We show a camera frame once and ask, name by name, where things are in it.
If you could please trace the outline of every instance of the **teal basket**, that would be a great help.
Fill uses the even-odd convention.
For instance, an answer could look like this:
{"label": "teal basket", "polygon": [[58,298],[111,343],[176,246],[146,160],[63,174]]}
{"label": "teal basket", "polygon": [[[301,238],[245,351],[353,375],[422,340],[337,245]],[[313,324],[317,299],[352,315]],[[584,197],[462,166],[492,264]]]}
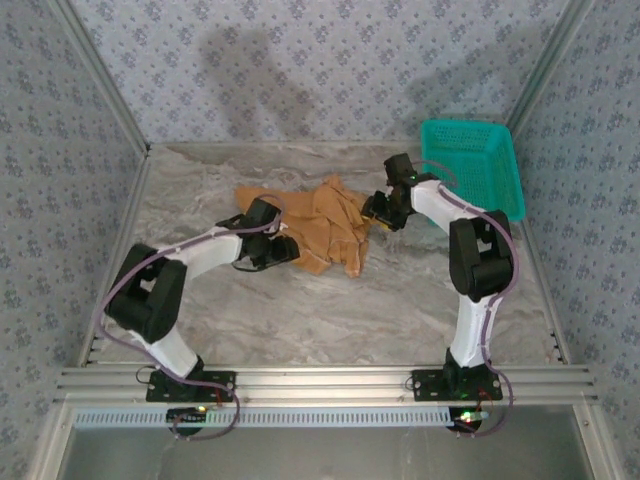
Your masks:
{"label": "teal basket", "polygon": [[[503,125],[458,120],[427,120],[422,124],[422,158],[450,169],[458,179],[451,189],[485,210],[502,210],[512,222],[525,216],[516,154]],[[448,179],[432,165],[423,171]]]}

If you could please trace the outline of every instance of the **gray marble surface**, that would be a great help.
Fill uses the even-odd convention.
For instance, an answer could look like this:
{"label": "gray marble surface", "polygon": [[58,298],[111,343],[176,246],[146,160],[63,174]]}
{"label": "gray marble surface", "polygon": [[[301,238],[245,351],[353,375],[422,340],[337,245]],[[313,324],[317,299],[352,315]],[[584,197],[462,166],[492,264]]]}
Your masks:
{"label": "gray marble surface", "polygon": [[[238,213],[233,190],[241,184],[301,190],[339,173],[348,187],[373,193],[385,187],[382,162],[402,151],[419,159],[417,146],[401,144],[154,146],[135,240],[171,244],[209,229]],[[521,277],[498,313],[493,358],[543,364],[553,344],[531,263],[517,243]],[[186,288],[179,328],[207,363],[439,364],[457,309],[448,239],[414,215],[400,232],[372,229],[357,279],[339,265],[321,276],[293,265],[257,274],[230,266],[208,272]],[[117,345],[100,345],[94,359],[138,359]]]}

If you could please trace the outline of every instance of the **metal frame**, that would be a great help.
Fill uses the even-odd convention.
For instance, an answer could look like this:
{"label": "metal frame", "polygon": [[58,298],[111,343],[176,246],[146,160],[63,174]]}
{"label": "metal frame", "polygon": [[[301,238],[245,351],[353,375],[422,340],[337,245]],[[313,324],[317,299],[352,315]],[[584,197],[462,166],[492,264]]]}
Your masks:
{"label": "metal frame", "polygon": [[531,228],[531,224],[527,219],[522,221],[521,227],[527,254],[529,255],[531,264],[533,265],[536,280],[538,286],[541,289],[542,298],[544,300],[544,316],[549,324],[551,335],[555,337],[556,348],[558,350],[558,360],[560,362],[569,364],[571,363],[571,353],[569,352],[569,345],[564,338],[558,311],[556,310],[555,302],[553,301],[553,296],[551,295],[551,287],[549,286],[549,281],[547,280],[544,264],[542,263],[542,258],[540,258],[540,254],[538,253],[539,250],[533,236],[533,229]]}
{"label": "metal frame", "polygon": [[[104,298],[109,292],[109,288],[113,284],[113,280],[116,278],[116,274],[127,255],[131,237],[133,236],[133,229],[135,222],[138,218],[138,212],[140,210],[140,203],[144,195],[145,187],[147,184],[147,178],[149,175],[149,156],[145,153],[138,170],[136,171],[133,179],[133,186],[129,193],[129,200],[125,207],[125,211],[122,215],[122,223],[120,224],[120,230],[116,236],[115,245],[111,252],[109,263],[107,264],[107,271],[104,275],[100,288],[98,289],[97,299]],[[98,302],[94,305],[94,311],[98,308]],[[95,327],[91,323],[87,325],[87,333],[84,336],[84,341],[80,349],[77,365],[84,367],[89,362],[89,355],[91,354],[91,348],[95,340]]]}
{"label": "metal frame", "polygon": [[[248,408],[289,411],[361,408],[366,411],[364,409],[375,407],[378,411],[401,411],[409,415],[425,408],[424,403],[413,401],[411,391],[405,386],[414,366],[224,368],[238,372],[237,393],[243,406]],[[573,406],[595,478],[624,478],[587,366],[559,364],[500,368],[513,384],[515,408],[524,405]],[[64,370],[56,396],[58,407],[50,414],[28,478],[49,480],[57,477],[79,412],[86,412],[89,408],[93,412],[103,409],[109,413],[146,413],[150,405],[155,410],[168,408],[168,404],[145,402],[146,385],[135,379],[138,369],[136,364],[122,364]],[[141,380],[145,381],[148,375],[148,372],[140,372]],[[505,403],[506,400],[497,402],[498,405]],[[433,402],[429,406],[470,404],[473,403]]]}
{"label": "metal frame", "polygon": [[594,3],[595,0],[569,0],[567,3],[507,119],[507,127],[514,140],[522,133],[531,112]]}
{"label": "metal frame", "polygon": [[122,98],[100,54],[94,48],[91,37],[75,8],[68,0],[48,0],[47,3],[56,17],[58,17],[69,41],[80,55],[82,63],[89,71],[127,139],[138,152],[146,152],[147,144],[140,127],[138,127],[127,103]]}

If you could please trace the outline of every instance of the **crumpled fabric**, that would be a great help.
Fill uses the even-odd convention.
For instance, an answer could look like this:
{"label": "crumpled fabric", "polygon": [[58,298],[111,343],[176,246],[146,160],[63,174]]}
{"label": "crumpled fabric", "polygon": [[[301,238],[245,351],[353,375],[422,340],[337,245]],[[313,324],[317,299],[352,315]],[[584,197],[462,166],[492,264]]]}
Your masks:
{"label": "crumpled fabric", "polygon": [[[282,192],[261,187],[240,186],[235,197],[246,213],[253,199],[270,194],[285,204],[281,234],[292,237],[300,250],[300,257],[292,263],[319,275],[332,263],[344,265],[345,273],[358,277],[362,273],[369,248],[367,234],[371,220],[360,214],[367,196],[346,188],[338,175],[331,175],[315,190]],[[277,200],[264,198],[280,207]]]}

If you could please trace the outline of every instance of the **wall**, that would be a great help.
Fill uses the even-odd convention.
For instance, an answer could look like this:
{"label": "wall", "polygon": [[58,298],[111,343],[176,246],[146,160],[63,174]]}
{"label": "wall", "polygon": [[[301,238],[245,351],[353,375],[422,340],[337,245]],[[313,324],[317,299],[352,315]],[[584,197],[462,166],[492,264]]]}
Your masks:
{"label": "wall", "polygon": [[44,0],[0,2],[0,478],[74,362],[137,168]]}
{"label": "wall", "polygon": [[575,362],[640,478],[640,6],[599,0],[516,141],[528,214]]}
{"label": "wall", "polygon": [[73,0],[149,142],[504,122],[566,0]]}

